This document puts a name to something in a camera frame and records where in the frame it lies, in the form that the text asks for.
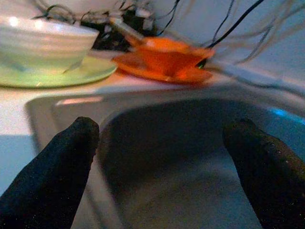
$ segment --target kitchen sink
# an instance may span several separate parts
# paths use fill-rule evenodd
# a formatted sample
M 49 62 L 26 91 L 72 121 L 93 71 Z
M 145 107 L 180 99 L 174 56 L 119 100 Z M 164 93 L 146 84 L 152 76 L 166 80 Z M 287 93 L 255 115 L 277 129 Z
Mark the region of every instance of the kitchen sink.
M 72 228 L 260 229 L 222 142 L 234 120 L 250 118 L 305 161 L 305 104 L 262 89 L 48 97 L 27 108 L 39 150 L 78 116 L 100 124 Z

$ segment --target white countertop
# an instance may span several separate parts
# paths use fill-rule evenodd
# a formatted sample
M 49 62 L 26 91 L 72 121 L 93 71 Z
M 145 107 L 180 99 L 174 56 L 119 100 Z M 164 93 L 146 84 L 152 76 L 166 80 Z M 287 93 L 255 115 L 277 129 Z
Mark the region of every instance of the white countertop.
M 228 81 L 215 74 L 209 83 Z M 0 87 L 0 195 L 19 171 L 35 157 L 33 132 L 25 104 L 37 97 L 64 94 L 98 94 L 139 90 L 174 89 L 185 86 L 159 83 L 114 73 L 108 79 L 87 85 L 59 89 L 17 89 Z

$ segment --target green plate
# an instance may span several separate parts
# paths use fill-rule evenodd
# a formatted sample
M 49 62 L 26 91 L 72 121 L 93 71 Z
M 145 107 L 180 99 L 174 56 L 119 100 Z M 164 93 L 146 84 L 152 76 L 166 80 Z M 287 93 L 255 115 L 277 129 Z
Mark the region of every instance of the green plate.
M 86 56 L 80 67 L 57 75 L 21 72 L 0 64 L 0 85 L 23 88 L 64 87 L 107 78 L 117 69 L 109 60 Z

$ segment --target saucer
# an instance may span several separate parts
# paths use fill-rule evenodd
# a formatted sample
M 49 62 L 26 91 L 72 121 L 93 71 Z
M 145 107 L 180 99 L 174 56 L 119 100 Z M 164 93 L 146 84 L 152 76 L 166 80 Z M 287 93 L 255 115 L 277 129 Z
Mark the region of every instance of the saucer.
M 116 69 L 116 63 L 91 56 L 86 56 L 78 68 L 53 75 L 22 72 L 0 63 L 0 85 L 23 88 L 72 86 L 105 79 Z
M 189 69 L 184 74 L 179 74 L 175 77 L 167 76 L 154 72 L 147 68 L 141 57 L 134 52 L 130 52 L 121 56 L 113 58 L 117 62 L 119 68 L 134 76 L 157 80 L 166 83 L 179 83 L 179 84 L 194 84 L 203 83 L 212 77 L 210 72 L 207 72 L 196 67 Z

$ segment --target orange saucer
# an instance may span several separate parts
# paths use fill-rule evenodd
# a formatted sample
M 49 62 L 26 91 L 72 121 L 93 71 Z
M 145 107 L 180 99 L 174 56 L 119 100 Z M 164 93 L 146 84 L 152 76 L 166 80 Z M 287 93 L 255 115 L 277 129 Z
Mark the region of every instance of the orange saucer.
M 150 80 L 162 81 L 166 83 L 203 83 L 204 81 L 212 77 L 212 74 L 210 72 L 198 69 L 196 67 L 191 68 L 185 73 L 179 74 L 175 77 L 163 75 L 158 72 L 153 72 L 152 70 L 146 67 L 141 57 L 134 52 L 117 56 L 113 60 L 117 62 L 119 69 L 124 70 L 134 76 Z

